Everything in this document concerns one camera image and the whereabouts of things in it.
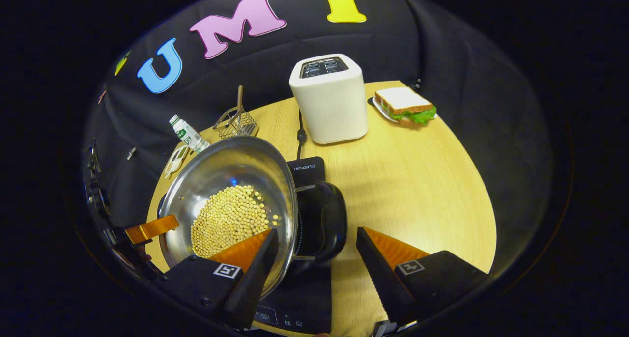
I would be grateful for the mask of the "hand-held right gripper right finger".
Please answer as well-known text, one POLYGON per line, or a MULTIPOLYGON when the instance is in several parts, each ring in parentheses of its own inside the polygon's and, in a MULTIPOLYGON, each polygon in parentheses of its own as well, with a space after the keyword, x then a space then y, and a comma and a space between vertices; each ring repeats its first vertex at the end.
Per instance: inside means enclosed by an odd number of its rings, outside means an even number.
POLYGON ((397 324, 442 312, 488 277, 448 250, 430 254, 366 226, 357 229, 356 248, 389 321, 397 324))

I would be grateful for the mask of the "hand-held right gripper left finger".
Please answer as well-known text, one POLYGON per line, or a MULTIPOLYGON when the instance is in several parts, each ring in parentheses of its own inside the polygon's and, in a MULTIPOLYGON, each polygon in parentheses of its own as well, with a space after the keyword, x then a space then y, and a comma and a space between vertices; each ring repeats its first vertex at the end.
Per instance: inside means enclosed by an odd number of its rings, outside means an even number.
POLYGON ((276 229, 229 247, 227 258, 191 255, 155 278, 160 293, 191 315, 249 329, 279 250, 276 229))

